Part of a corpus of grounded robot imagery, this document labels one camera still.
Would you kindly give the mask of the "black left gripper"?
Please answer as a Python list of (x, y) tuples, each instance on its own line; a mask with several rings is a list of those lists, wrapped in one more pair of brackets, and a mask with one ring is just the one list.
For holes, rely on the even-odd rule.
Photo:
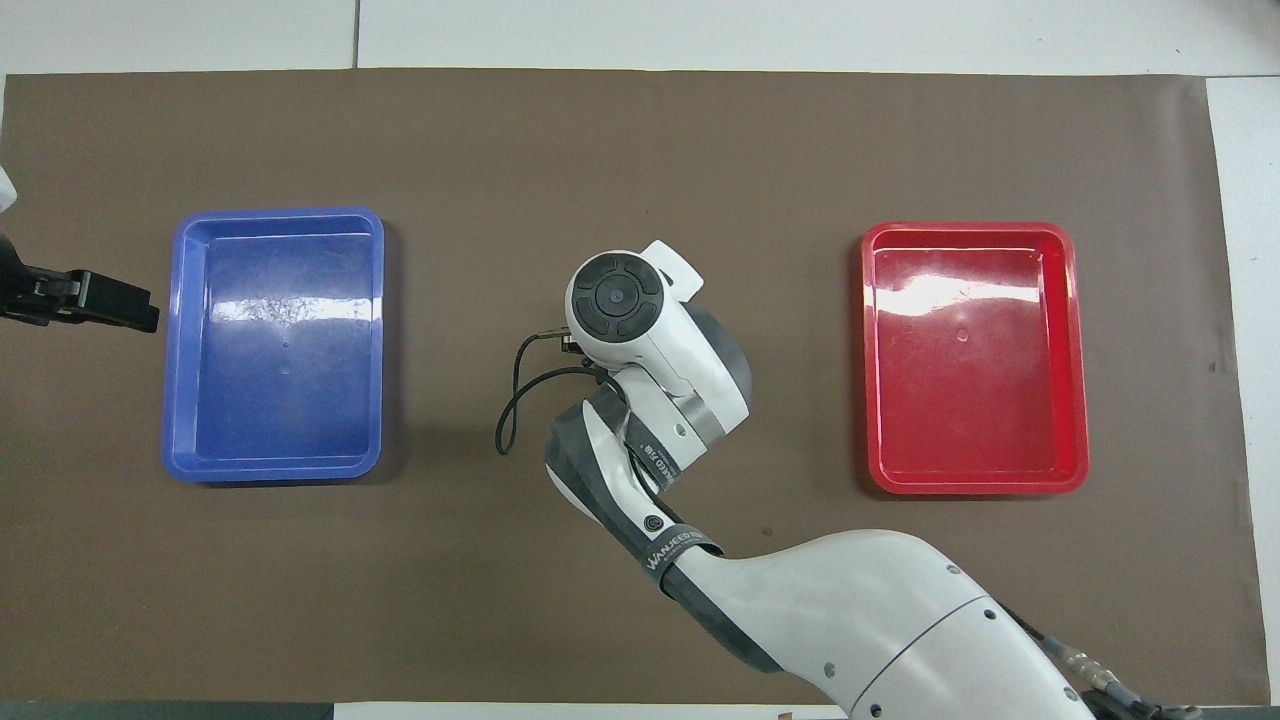
[(154, 334), (160, 311), (151, 300), (148, 290), (97, 272), (26, 265), (1, 234), (3, 318), (41, 327), (88, 320)]

